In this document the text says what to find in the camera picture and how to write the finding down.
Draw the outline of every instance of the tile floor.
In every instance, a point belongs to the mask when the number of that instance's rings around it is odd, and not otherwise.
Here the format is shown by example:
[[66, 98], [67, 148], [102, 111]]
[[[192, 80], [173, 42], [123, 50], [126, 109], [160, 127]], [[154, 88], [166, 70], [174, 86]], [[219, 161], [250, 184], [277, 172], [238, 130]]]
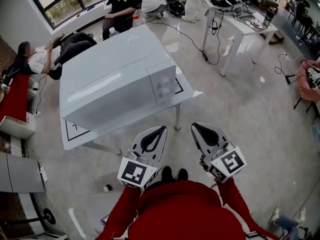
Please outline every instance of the tile floor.
[[[201, 20], [196, 23], [183, 22], [168, 14], [158, 22], [175, 26], [200, 47], [205, 7], [201, 11]], [[278, 54], [286, 52], [291, 58], [299, 55], [293, 42], [286, 38], [284, 44], [268, 46], [260, 62], [254, 65], [252, 57], [263, 39], [258, 35], [245, 37], [230, 72], [222, 78], [220, 69], [235, 34], [228, 23], [222, 24], [219, 33], [218, 65], [206, 63], [192, 42], [176, 30], [161, 24], [148, 23], [148, 26], [168, 49], [193, 90], [203, 94], [183, 105], [182, 129], [179, 132], [174, 130], [175, 110], [171, 108], [103, 136], [96, 142], [114, 143], [118, 148], [127, 150], [138, 133], [165, 125], [168, 138], [162, 164], [171, 166], [174, 172], [184, 167], [191, 180], [210, 186], [213, 179], [208, 178], [198, 164], [200, 152], [193, 142], [190, 126], [193, 122], [215, 124], [241, 148], [248, 163], [235, 181], [253, 218], [267, 229], [275, 206], [282, 214], [292, 217], [317, 182], [320, 168], [311, 130], [315, 113], [311, 109], [306, 114], [307, 102], [300, 103], [293, 110], [299, 98], [297, 87], [287, 85], [285, 78], [274, 71], [274, 67], [279, 65]], [[101, 38], [102, 22], [90, 26], [85, 32], [93, 33], [96, 39]], [[217, 37], [209, 35], [206, 51], [212, 62], [218, 59], [218, 44]], [[298, 70], [298, 60], [296, 63], [282, 61], [285, 73]], [[28, 141], [27, 148], [31, 158], [40, 159], [45, 165], [49, 178], [45, 187], [55, 203], [53, 213], [72, 239], [81, 239], [68, 209], [81, 209], [81, 198], [101, 193], [105, 184], [116, 182], [121, 157], [85, 147], [64, 150], [59, 120], [59, 81], [48, 77], [39, 110], [37, 131]], [[45, 193], [36, 197], [41, 208], [53, 207]], [[305, 207], [305, 225], [315, 231], [320, 221], [320, 184], [316, 185]], [[53, 228], [63, 231], [59, 224]]]

